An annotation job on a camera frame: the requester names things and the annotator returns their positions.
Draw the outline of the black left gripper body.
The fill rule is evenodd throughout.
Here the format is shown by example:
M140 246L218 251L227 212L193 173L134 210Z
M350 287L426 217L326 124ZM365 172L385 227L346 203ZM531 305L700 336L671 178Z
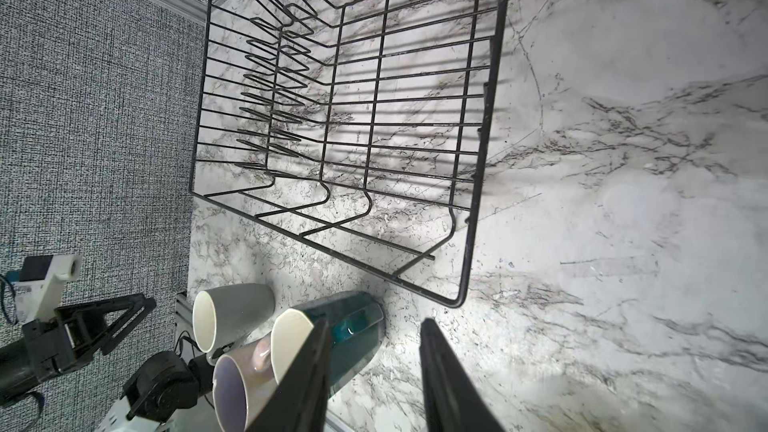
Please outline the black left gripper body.
M105 313L95 308L67 307L54 318L22 326L24 343L35 372L70 372L87 365L103 346L108 331Z

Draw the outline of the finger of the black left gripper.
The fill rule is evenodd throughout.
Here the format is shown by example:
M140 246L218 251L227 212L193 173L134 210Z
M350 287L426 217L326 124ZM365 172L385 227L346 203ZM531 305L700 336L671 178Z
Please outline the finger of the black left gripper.
M73 327L81 342L120 342L156 307L143 293L76 306Z

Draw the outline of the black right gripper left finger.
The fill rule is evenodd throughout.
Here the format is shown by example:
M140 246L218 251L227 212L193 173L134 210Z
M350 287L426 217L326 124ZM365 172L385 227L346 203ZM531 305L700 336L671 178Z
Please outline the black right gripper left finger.
M292 329L275 325L272 365L277 389L250 431L322 431L330 389L332 338L321 319Z

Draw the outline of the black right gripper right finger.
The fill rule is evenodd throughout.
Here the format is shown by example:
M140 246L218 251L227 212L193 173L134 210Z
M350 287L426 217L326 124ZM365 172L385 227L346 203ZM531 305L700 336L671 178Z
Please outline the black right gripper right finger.
M503 431L431 318L421 324L419 353L428 431Z

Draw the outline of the pink iridescent mug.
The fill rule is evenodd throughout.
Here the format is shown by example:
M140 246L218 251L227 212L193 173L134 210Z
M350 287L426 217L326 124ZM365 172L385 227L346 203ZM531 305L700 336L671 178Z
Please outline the pink iridescent mug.
M224 432L245 431L277 389L271 335L222 355L213 372L213 403Z

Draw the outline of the dark green mug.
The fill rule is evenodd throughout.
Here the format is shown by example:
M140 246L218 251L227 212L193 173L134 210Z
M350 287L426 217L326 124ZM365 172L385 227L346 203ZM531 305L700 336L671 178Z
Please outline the dark green mug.
M271 365L280 383L315 325L330 327L330 392L335 395L374 358L385 335L383 307L363 291L340 292L289 308L270 334Z

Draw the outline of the grey ceramic mug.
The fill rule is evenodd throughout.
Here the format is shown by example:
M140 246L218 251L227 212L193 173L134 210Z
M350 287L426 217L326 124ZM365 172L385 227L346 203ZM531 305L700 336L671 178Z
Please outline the grey ceramic mug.
M200 291L193 304L193 332L204 353L250 334L275 311L275 295L265 284L233 284Z

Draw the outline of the black wire dish rack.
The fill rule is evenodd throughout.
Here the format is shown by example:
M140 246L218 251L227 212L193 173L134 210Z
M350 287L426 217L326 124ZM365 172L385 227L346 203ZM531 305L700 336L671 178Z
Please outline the black wire dish rack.
M466 300L508 0L207 0L189 190Z

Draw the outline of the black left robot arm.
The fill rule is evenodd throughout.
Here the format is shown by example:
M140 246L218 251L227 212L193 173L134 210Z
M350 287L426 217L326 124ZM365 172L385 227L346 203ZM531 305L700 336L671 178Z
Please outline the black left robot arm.
M1 348L1 405L28 397L42 411L39 385L78 371L96 353L107 355L154 310L142 294L61 306L48 321L34 319L23 337ZM212 390L213 367L201 354L189 361L173 351L152 355L123 385L98 431L162 431L174 413L191 409Z

